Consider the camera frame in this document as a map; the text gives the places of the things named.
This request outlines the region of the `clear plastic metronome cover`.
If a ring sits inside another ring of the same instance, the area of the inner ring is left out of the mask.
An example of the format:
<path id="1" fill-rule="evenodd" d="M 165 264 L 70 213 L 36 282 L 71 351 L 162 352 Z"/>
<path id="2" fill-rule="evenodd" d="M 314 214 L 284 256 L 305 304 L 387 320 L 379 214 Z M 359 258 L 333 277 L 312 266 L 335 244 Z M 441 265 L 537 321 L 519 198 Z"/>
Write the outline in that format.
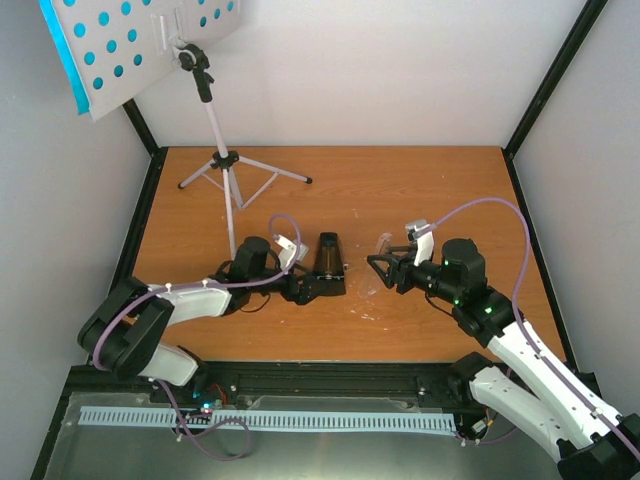
<path id="1" fill-rule="evenodd" d="M 391 247 L 393 235 L 390 232 L 382 233 L 376 243 L 373 253 L 385 254 Z M 358 295 L 362 299 L 369 299 L 376 294 L 383 286 L 378 274 L 374 268 L 366 263 L 366 271 L 359 286 Z"/>

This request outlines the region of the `black metronome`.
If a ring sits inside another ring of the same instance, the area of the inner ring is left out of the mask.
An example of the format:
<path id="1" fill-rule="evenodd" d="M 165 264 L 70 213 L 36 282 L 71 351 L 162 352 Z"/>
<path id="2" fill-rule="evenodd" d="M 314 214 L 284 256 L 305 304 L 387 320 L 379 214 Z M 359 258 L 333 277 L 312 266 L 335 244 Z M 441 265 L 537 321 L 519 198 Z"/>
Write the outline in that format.
<path id="1" fill-rule="evenodd" d="M 336 232 L 321 232 L 312 268 L 314 289 L 319 296 L 346 294 L 345 267 Z"/>

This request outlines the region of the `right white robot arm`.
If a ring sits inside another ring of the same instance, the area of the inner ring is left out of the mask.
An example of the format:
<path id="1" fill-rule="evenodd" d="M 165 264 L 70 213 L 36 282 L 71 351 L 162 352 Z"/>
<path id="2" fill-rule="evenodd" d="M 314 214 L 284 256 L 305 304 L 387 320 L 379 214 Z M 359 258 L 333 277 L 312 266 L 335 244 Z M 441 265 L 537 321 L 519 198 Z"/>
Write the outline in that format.
<path id="1" fill-rule="evenodd" d="M 470 239 L 442 247 L 439 263 L 416 247 L 370 255 L 386 287 L 413 288 L 452 307 L 458 326 L 516 375 L 473 352 L 454 366 L 452 393 L 496 411 L 540 446 L 564 479 L 630 479 L 639 472 L 639 417 L 621 415 L 560 361 L 514 303 L 488 284 L 485 259 Z"/>

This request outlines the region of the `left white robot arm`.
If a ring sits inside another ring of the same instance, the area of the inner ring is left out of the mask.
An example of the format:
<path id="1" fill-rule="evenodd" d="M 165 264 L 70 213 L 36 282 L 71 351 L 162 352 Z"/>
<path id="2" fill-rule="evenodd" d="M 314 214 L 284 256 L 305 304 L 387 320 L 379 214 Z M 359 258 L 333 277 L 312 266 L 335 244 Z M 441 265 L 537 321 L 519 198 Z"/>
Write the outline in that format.
<path id="1" fill-rule="evenodd" d="M 282 235 L 274 240 L 279 252 L 264 238 L 246 238 L 232 260 L 199 282 L 148 285 L 135 277 L 121 280 L 80 329 L 79 346 L 97 368 L 119 380 L 162 380 L 184 401 L 201 400 L 208 390 L 202 361 L 185 348 L 162 343 L 164 332 L 178 323 L 241 311 L 254 294 L 278 293 L 298 305 L 308 303 L 311 278 L 295 273 L 308 246 Z"/>

